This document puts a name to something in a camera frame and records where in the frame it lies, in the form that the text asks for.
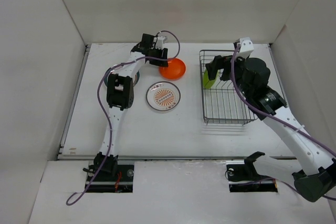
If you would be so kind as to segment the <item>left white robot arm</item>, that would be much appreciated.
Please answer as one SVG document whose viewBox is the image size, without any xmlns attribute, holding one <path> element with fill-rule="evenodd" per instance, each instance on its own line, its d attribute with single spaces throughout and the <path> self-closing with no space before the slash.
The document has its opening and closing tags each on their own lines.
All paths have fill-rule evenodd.
<svg viewBox="0 0 336 224">
<path fill-rule="evenodd" d="M 106 101 L 109 110 L 104 111 L 104 114 L 108 119 L 108 128 L 100 151 L 94 158 L 94 165 L 105 180 L 117 176 L 118 154 L 115 141 L 122 118 L 134 102 L 133 77 L 147 62 L 158 67 L 169 66 L 168 49 L 164 47 L 167 38 L 161 36 L 161 33 L 143 34 L 141 41 L 131 49 L 128 60 L 113 66 L 103 77 L 107 79 Z"/>
</svg>

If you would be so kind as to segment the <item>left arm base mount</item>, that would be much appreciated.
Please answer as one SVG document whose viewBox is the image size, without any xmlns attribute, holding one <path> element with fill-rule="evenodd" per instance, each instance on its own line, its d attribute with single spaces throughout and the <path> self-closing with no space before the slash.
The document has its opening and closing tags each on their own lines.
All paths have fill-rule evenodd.
<svg viewBox="0 0 336 224">
<path fill-rule="evenodd" d="M 132 193 L 134 164 L 119 164 L 118 157 L 106 157 L 101 152 L 93 163 L 84 167 L 87 174 L 85 188 L 88 193 Z"/>
</svg>

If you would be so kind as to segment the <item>lime green plate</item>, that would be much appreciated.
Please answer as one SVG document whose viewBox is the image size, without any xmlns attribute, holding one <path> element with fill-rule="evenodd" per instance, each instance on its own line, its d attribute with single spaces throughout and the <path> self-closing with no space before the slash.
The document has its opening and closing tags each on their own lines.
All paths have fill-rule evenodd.
<svg viewBox="0 0 336 224">
<path fill-rule="evenodd" d="M 218 71 L 216 72 L 215 78 L 211 80 L 209 78 L 208 71 L 205 70 L 203 74 L 203 88 L 210 89 L 215 84 L 217 77 L 218 77 Z"/>
</svg>

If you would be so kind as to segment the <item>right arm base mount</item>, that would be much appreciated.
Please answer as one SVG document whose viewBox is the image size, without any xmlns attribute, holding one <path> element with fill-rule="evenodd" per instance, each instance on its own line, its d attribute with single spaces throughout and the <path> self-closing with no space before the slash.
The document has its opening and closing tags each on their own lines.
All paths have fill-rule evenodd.
<svg viewBox="0 0 336 224">
<path fill-rule="evenodd" d="M 255 152 L 244 159 L 232 160 L 226 163 L 225 177 L 229 181 L 231 193 L 277 193 L 274 179 L 259 175 L 254 162 L 265 156 L 263 152 Z"/>
</svg>

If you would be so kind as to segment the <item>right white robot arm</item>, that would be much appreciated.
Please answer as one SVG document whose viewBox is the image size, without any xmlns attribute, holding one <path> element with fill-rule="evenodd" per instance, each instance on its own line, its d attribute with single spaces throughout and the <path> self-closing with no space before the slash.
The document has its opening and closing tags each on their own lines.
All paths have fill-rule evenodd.
<svg viewBox="0 0 336 224">
<path fill-rule="evenodd" d="M 277 179 L 305 200 L 316 202 L 335 187 L 335 152 L 323 147 L 295 119 L 284 98 L 269 85 L 271 71 L 259 58 L 215 56 L 205 64 L 203 88 L 219 78 L 231 81 L 242 103 L 291 150 L 295 160 L 275 159 L 255 151 L 227 165 L 227 178 L 240 188 Z"/>
</svg>

